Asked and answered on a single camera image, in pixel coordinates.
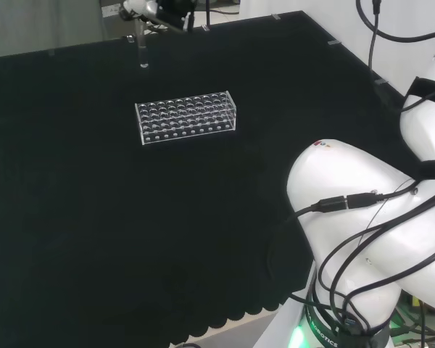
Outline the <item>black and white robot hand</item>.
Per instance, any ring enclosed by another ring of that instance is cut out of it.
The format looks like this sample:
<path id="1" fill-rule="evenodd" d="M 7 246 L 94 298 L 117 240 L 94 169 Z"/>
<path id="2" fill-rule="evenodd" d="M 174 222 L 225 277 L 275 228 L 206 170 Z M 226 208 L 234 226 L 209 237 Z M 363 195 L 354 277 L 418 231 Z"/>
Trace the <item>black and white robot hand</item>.
<path id="1" fill-rule="evenodd" d="M 192 0 L 125 0 L 120 4 L 118 14 L 124 21 L 141 20 L 190 33 L 196 5 L 197 1 Z"/>

